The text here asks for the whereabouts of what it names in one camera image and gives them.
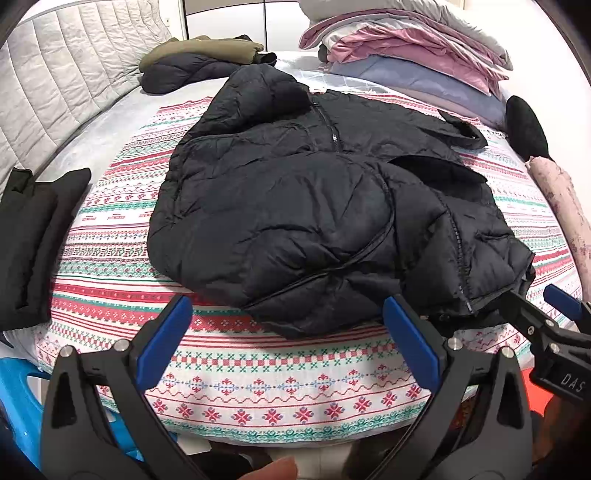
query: folded black clothing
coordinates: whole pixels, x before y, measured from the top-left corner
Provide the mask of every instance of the folded black clothing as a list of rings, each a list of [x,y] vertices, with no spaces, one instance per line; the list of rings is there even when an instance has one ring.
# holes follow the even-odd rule
[[[274,53],[255,54],[253,63],[274,66]],[[229,77],[241,64],[216,60],[199,53],[175,53],[155,61],[146,68],[141,80],[145,92],[163,95],[203,80]]]
[[[523,98],[514,95],[507,100],[505,120],[509,145],[523,161],[530,157],[550,158],[544,129]]]
[[[52,182],[13,169],[0,200],[0,331],[49,320],[53,266],[89,181],[88,168]]]

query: blue gripper pad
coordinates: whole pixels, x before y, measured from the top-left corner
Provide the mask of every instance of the blue gripper pad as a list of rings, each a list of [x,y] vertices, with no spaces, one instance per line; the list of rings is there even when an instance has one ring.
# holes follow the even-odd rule
[[[544,301],[570,320],[577,321],[583,316],[581,302],[559,289],[556,285],[548,285],[544,289]]]
[[[384,302],[384,309],[382,316],[384,318],[384,325],[392,336],[398,350],[402,353],[404,361],[407,363],[415,380],[421,388],[426,388],[435,392],[441,384],[441,374],[444,370],[445,353],[441,347],[442,338],[432,325],[429,325],[435,333],[435,338],[439,338],[440,355],[437,355],[430,346],[427,339],[420,332],[415,322],[426,322],[421,320],[417,314],[408,310],[408,304],[405,305],[407,309],[403,308],[401,298],[396,301],[393,297],[389,297]]]
[[[171,306],[169,303],[160,314],[165,315],[164,320],[138,357],[135,383],[140,391],[149,390],[158,384],[191,323],[193,315],[191,300],[183,296],[178,300],[173,298],[172,301],[176,303],[167,312]]]

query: orange object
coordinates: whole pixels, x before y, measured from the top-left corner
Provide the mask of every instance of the orange object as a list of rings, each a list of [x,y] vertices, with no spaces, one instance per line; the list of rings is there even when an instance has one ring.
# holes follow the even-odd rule
[[[531,368],[523,370],[521,375],[525,383],[525,390],[527,391],[527,399],[530,402],[530,410],[538,412],[540,415],[544,414],[546,405],[553,397],[552,393],[534,385],[530,381]]]

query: metal screw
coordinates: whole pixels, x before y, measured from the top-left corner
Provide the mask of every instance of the metal screw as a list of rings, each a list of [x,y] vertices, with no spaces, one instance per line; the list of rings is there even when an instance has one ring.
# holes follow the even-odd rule
[[[456,337],[451,337],[448,341],[447,341],[447,346],[449,348],[451,348],[452,350],[461,350],[463,345],[462,345],[462,341],[459,338]]]
[[[60,350],[60,356],[68,357],[73,353],[74,353],[74,347],[72,347],[71,345],[66,345],[65,347],[63,347]]]
[[[129,348],[129,340],[120,338],[113,344],[113,348],[117,352],[125,352]]]
[[[515,352],[509,346],[504,346],[503,348],[501,348],[501,353],[505,355],[505,357],[507,358],[513,358],[515,356]]]

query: blue plastic stool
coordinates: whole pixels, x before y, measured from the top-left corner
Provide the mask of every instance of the blue plastic stool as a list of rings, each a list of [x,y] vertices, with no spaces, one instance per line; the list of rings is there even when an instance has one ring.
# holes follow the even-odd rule
[[[27,377],[49,380],[50,375],[41,372],[28,360],[0,358],[0,404],[12,427],[15,443],[27,458],[39,468],[41,465],[41,419],[43,406],[37,401],[27,383]],[[119,448],[137,459],[139,452],[118,413],[111,410],[115,421],[109,423]]]

